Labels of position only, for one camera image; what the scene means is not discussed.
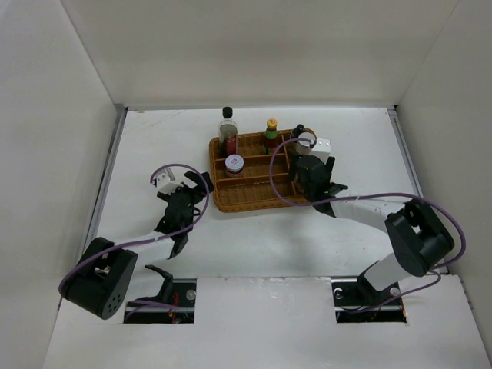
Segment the grey lid sauce jar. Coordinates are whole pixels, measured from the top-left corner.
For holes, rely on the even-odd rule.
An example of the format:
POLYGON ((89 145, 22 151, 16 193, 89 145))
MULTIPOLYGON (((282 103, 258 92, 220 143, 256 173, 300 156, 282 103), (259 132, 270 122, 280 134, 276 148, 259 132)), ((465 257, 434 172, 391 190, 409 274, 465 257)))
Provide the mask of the grey lid sauce jar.
POLYGON ((241 177, 244 170, 244 159, 238 154, 229 155, 224 161, 224 166, 228 178, 241 177))

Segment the dark cap pepper bottle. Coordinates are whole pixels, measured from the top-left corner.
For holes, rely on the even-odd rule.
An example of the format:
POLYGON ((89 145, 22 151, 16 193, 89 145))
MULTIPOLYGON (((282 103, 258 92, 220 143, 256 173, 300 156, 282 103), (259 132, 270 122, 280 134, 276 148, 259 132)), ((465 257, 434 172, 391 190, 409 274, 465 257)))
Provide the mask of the dark cap pepper bottle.
POLYGON ((291 131, 289 138, 296 138, 296 141, 288 144, 288 153, 290 155, 309 155, 316 139, 302 124, 297 125, 291 131))

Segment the yellow cap sauce bottle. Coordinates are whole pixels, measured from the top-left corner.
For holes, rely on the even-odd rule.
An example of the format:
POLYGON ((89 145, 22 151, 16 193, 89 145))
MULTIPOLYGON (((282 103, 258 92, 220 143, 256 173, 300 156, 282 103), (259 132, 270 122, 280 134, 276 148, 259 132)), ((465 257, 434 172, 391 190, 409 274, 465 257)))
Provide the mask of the yellow cap sauce bottle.
POLYGON ((270 118, 266 123, 264 133, 264 153, 271 154, 278 146, 278 122, 275 118, 270 118))

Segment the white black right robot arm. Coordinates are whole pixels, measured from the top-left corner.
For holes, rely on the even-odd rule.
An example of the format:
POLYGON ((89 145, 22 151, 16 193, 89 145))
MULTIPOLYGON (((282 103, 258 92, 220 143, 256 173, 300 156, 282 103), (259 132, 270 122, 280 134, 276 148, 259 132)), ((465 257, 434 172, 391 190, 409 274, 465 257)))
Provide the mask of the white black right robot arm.
POLYGON ((343 200, 336 195, 348 186, 331 180, 334 159, 323 162, 313 155, 291 159, 289 178, 316 211, 348 219, 385 233, 392 252, 357 276, 353 305, 374 309, 395 301, 390 290, 409 277, 423 277, 454 249, 454 239, 434 209, 413 198, 391 203, 381 198, 343 200))

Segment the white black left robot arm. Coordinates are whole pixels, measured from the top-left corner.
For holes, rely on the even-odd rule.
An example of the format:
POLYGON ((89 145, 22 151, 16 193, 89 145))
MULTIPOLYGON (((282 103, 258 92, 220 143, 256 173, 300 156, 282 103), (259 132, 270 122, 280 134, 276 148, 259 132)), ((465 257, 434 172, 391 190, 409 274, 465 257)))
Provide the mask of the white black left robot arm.
POLYGON ((87 312, 108 320, 124 302, 139 254, 158 249, 164 259, 177 257, 188 243, 188 234, 203 216, 201 201, 210 202, 214 190, 208 172, 198 172, 185 166, 184 176, 194 183, 191 187, 175 180, 170 168, 160 169, 151 176, 158 199, 166 203, 162 218, 145 236, 118 244, 97 237, 86 248, 76 266, 63 277, 58 292, 67 301, 87 312))

